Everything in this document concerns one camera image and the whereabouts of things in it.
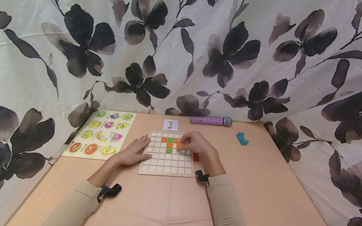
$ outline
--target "beige sleeve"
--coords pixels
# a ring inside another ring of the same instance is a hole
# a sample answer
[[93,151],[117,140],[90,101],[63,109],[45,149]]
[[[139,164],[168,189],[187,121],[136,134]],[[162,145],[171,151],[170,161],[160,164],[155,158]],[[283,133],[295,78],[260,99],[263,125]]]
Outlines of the beige sleeve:
[[209,177],[207,195],[215,226],[245,226],[239,201],[227,174]]
[[47,217],[42,226],[80,226],[97,206],[97,196],[102,188],[96,188],[84,180]]

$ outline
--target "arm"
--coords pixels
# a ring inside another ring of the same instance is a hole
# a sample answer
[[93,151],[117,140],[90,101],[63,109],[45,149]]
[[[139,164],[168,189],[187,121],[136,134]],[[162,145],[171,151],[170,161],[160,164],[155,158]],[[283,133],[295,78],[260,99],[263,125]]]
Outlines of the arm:
[[245,226],[242,211],[230,178],[220,162],[218,151],[196,131],[183,135],[182,150],[199,153],[210,175],[207,195],[215,226]]
[[110,157],[88,180],[78,187],[47,217],[42,226],[80,226],[98,207],[97,196],[102,186],[120,165],[132,165],[152,156],[139,154],[150,139],[142,136],[126,149]]

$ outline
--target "teal block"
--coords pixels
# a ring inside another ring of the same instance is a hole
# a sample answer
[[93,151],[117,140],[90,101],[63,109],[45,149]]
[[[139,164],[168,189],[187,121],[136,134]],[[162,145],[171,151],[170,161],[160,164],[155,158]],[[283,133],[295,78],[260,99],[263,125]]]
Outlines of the teal block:
[[241,145],[247,145],[249,143],[248,140],[245,140],[244,133],[237,133],[236,137],[239,140]]

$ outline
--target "hand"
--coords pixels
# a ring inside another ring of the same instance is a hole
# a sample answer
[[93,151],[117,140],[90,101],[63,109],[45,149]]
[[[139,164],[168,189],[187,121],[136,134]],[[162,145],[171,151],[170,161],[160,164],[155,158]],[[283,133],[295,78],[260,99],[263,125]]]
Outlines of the hand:
[[211,177],[226,174],[219,159],[218,151],[199,132],[185,133],[180,143],[183,144],[180,150],[191,150],[200,154],[206,173]]
[[150,140],[147,135],[135,139],[126,149],[112,156],[111,161],[115,161],[119,165],[133,165],[141,160],[152,158],[152,155],[140,154],[143,148],[150,143]]

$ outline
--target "floral fabric backdrop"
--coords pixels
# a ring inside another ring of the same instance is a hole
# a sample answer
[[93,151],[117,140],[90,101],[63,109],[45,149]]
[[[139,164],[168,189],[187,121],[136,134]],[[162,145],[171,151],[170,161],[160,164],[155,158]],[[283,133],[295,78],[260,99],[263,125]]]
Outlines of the floral fabric backdrop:
[[98,108],[261,121],[328,225],[362,225],[362,1],[0,9],[0,225]]

